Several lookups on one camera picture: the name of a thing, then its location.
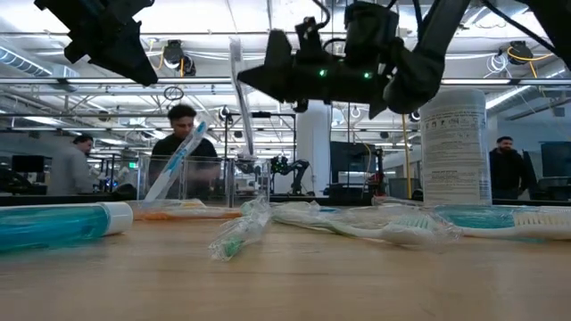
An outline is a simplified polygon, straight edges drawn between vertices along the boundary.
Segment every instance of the clear plastic tube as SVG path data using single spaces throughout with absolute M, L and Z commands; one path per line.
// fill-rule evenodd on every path
M 172 184 L 177 180 L 181 164 L 185 160 L 185 157 L 190 155 L 196 147 L 198 147 L 207 129 L 208 124 L 205 121 L 201 121 L 193 133 L 180 144 L 178 149 L 172 154 L 172 157 L 170 157 L 169 162 L 167 162 L 167 165 L 165 165 L 157 180 L 154 181 L 153 186 L 151 186 L 149 193 L 147 193 L 145 197 L 145 202 L 164 199 Z
M 246 202 L 241 209 L 244 215 L 220 226 L 219 235 L 208 249 L 212 259 L 228 261 L 246 245 L 263 237 L 270 218 L 270 208 L 263 198 Z
M 0 208 L 0 252 L 69 245 L 124 232 L 132 222 L 121 202 Z
M 199 200 L 128 202 L 135 220 L 229 219 L 242 216 L 240 209 L 205 206 Z

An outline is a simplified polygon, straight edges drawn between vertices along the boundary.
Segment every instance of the gray shirt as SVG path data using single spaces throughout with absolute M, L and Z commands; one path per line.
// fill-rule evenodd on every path
M 92 193 L 87 156 L 76 146 L 62 149 L 52 158 L 52 170 L 47 194 L 50 196 Z

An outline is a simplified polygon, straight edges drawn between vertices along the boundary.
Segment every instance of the wooden table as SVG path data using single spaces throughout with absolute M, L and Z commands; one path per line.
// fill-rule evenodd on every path
M 139 223 L 86 246 L 0 257 L 3 321 L 571 319 L 571 243 L 413 251 L 293 226 L 229 262 L 219 222 Z

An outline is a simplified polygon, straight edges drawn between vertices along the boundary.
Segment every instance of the black shirt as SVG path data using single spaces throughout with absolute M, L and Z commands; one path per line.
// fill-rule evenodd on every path
M 154 180 L 161 174 L 161 171 L 164 169 L 167 161 L 169 161 L 170 156 L 172 156 L 183 141 L 184 139 L 170 135 L 155 144 L 151 155 L 151 164 L 149 165 L 150 185 L 152 185 Z M 217 158 L 218 154 L 216 153 L 216 149 L 214 149 L 214 145 L 208 139 L 203 139 L 198 147 L 191 152 L 188 160 L 194 167 L 193 169 L 207 169 L 219 164 Z M 192 182 L 191 185 L 193 188 L 189 188 L 189 185 L 187 185 L 186 188 L 187 196 L 190 197 L 197 196 L 199 191 L 204 191 L 209 187 L 208 182 Z M 178 198 L 178 187 L 179 182 L 176 181 L 169 190 L 169 198 Z
M 492 190 L 525 190 L 528 177 L 525 163 L 516 151 L 490 152 Z

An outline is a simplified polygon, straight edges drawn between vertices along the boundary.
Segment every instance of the man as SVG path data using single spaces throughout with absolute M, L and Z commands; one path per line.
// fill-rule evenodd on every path
M 93 192 L 93 180 L 89 176 L 87 164 L 87 156 L 92 146 L 92 136 L 77 136 L 72 146 L 62 149 L 52 158 L 48 195 L 66 196 Z
M 513 139 L 503 136 L 496 141 L 497 148 L 490 152 L 490 176 L 494 199 L 517 200 L 527 189 L 525 163 L 512 149 Z
M 152 160 L 149 168 L 150 183 L 154 183 L 161 174 L 169 157 L 178 149 L 180 144 L 191 133 L 194 127 L 196 111 L 187 105 L 179 104 L 172 107 L 167 114 L 170 126 L 174 133 L 157 142 L 153 148 Z M 218 154 L 214 145 L 203 139 L 198 147 L 190 154 L 190 161 L 186 166 L 186 196 L 204 196 L 210 189 L 210 182 L 219 177 L 220 165 L 217 163 Z M 176 181 L 170 188 L 168 198 L 179 197 L 179 182 Z

